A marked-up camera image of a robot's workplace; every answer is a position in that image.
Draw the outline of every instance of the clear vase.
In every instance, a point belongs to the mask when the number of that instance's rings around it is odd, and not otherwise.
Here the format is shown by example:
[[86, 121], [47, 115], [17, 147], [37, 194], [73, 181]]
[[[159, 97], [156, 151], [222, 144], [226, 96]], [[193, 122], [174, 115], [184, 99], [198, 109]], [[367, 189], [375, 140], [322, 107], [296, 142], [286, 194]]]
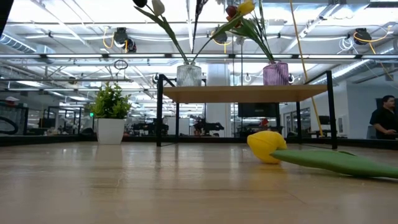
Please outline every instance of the clear vase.
[[276, 62], [262, 69], [264, 85], [289, 85], [289, 68], [286, 63]]
[[195, 65], [178, 66], [177, 86], [201, 86], [201, 67]]

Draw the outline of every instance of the wooden tabletop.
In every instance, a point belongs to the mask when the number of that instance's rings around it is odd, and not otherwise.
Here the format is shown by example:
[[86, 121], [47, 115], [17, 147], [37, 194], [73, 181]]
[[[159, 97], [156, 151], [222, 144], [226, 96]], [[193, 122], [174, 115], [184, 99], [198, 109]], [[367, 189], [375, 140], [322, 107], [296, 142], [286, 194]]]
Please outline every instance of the wooden tabletop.
[[327, 91], [326, 85], [200, 86], [164, 88], [179, 103], [278, 103], [303, 101]]

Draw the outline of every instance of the red tulip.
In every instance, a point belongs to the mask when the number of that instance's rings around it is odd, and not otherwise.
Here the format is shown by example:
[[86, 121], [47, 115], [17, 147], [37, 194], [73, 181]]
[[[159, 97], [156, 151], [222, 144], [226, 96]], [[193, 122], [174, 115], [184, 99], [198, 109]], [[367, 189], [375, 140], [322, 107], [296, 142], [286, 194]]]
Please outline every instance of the red tulip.
[[[236, 6], [228, 6], [226, 9], [225, 9], [225, 12], [228, 14], [228, 16], [226, 17], [226, 19], [228, 20], [228, 21], [231, 21], [231, 19], [236, 15], [236, 13], [238, 13], [238, 10], [237, 10], [238, 8], [236, 7]], [[238, 27], [240, 27], [241, 26], [241, 21], [239, 21], [237, 24], [236, 24], [236, 26], [235, 26], [235, 28], [238, 28]]]
[[229, 17], [234, 17], [235, 15], [236, 15], [236, 13], [237, 13], [237, 10], [238, 8], [236, 7], [236, 6], [228, 6], [226, 9], [225, 9], [225, 12], [228, 14], [228, 16]]

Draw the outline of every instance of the flower stem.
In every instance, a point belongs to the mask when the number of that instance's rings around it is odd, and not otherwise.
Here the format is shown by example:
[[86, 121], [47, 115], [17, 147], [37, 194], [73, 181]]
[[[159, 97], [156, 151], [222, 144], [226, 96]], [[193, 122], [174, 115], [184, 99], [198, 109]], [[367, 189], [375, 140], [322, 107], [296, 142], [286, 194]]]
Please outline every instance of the flower stem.
[[195, 55], [195, 57], [192, 59], [193, 63], [195, 61], [195, 59], [199, 56], [200, 52], [206, 47], [206, 45], [212, 40], [212, 38], [209, 38], [209, 40], [207, 40], [207, 42], [201, 47], [201, 49], [198, 51], [198, 53]]

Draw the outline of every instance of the person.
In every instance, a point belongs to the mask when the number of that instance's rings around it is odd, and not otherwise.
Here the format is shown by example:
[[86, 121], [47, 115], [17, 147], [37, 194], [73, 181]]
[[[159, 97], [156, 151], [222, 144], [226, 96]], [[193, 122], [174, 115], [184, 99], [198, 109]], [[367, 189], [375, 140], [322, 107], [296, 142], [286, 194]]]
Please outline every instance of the person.
[[383, 106], [372, 113], [370, 124], [376, 129], [378, 139], [395, 139], [398, 131], [398, 117], [395, 114], [395, 97], [382, 98]]

